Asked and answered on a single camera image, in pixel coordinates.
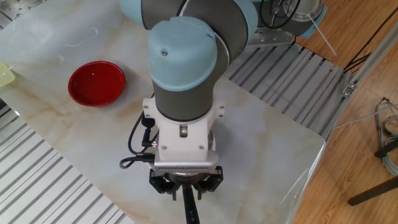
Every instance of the white marble surface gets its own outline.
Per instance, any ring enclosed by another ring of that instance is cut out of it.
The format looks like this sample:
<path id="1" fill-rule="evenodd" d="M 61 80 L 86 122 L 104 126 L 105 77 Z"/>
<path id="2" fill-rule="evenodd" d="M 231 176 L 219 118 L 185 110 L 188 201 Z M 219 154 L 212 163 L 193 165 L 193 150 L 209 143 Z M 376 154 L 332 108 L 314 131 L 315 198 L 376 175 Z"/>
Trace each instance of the white marble surface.
<path id="1" fill-rule="evenodd" d="M 121 14 L 118 0 L 51 0 L 0 32 L 0 60 L 17 77 L 0 97 L 136 223 L 185 223 L 182 194 L 176 202 L 158 194 L 143 163 L 119 168 L 152 93 L 148 33 Z M 67 90 L 72 73 L 95 60 L 116 63 L 127 80 L 102 108 L 76 104 Z M 224 181 L 197 202 L 201 222 L 290 223 L 324 140 L 229 80 L 215 96 L 226 101 L 213 127 Z"/>

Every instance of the light blue joint cap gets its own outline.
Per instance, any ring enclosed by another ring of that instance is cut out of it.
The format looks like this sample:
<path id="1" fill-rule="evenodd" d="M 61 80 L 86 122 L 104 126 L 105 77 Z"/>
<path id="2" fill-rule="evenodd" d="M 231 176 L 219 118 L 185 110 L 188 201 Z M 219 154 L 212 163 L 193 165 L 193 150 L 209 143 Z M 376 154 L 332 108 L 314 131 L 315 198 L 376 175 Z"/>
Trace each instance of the light blue joint cap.
<path id="1" fill-rule="evenodd" d="M 256 7 L 250 0 L 234 0 L 234 2 L 241 8 L 244 17 L 246 18 L 246 23 L 248 24 L 248 42 L 250 38 L 253 36 L 254 32 L 257 29 L 258 25 L 258 15 Z"/>
<path id="2" fill-rule="evenodd" d="M 120 0 L 123 14 L 145 28 L 142 21 L 141 0 Z"/>
<path id="3" fill-rule="evenodd" d="M 217 61 L 213 30 L 194 17 L 172 17 L 156 24 L 148 40 L 149 72 L 168 91 L 190 90 L 212 73 Z"/>
<path id="4" fill-rule="evenodd" d="M 318 27 L 319 27 L 319 24 L 321 23 L 322 19 L 324 18 L 327 10 L 328 10 L 328 8 L 325 5 L 323 5 L 322 12 L 319 14 L 318 18 L 314 21 Z M 299 37 L 308 39 L 313 35 L 313 33 L 316 31 L 316 29 L 317 28 L 312 24 L 312 26 L 307 31 L 305 31 L 305 33 L 300 35 Z"/>

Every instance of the wooden floor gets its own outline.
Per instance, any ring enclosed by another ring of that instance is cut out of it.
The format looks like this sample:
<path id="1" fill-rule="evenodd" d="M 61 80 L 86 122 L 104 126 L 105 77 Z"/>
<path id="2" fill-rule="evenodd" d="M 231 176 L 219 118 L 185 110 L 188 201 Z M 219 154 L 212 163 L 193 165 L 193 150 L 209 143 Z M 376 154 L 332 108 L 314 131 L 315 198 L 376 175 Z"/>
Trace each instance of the wooden floor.
<path id="1" fill-rule="evenodd" d="M 383 1 L 383 4 L 370 0 L 324 2 L 329 11 L 321 29 L 338 56 L 333 56 L 318 34 L 298 42 L 341 67 L 349 62 L 398 6 L 396 0 Z M 367 52 L 376 47 L 397 20 L 398 15 L 395 15 Z M 398 103 L 398 44 L 359 87 L 338 124 L 373 113 L 383 97 Z M 391 115 L 392 110 L 383 113 L 381 118 Z M 379 149 L 376 127 L 375 118 L 369 118 L 334 131 L 294 224 L 398 223 L 398 189 L 355 207 L 347 204 L 350 197 L 393 178 L 381 160 L 373 156 Z M 392 160 L 398 162 L 398 150 L 391 154 Z"/>

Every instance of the yellow container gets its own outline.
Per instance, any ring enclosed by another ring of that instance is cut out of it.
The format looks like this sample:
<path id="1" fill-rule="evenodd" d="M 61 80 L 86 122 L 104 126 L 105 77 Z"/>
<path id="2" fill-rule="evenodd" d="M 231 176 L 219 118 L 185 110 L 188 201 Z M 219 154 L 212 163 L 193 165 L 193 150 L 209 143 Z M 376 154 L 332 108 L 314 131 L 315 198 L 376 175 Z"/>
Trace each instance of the yellow container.
<path id="1" fill-rule="evenodd" d="M 0 62 L 0 88 L 15 80 L 15 75 L 4 62 Z"/>

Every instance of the red bowl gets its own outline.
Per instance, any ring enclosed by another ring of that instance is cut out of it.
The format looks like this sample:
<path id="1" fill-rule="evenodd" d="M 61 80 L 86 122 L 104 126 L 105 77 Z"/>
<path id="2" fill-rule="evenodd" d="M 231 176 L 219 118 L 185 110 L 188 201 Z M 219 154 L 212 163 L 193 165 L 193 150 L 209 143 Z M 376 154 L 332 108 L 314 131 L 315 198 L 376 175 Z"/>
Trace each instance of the red bowl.
<path id="1" fill-rule="evenodd" d="M 85 106 L 105 106 L 116 100 L 126 84 L 123 71 L 110 62 L 90 62 L 69 79 L 69 95 Z"/>

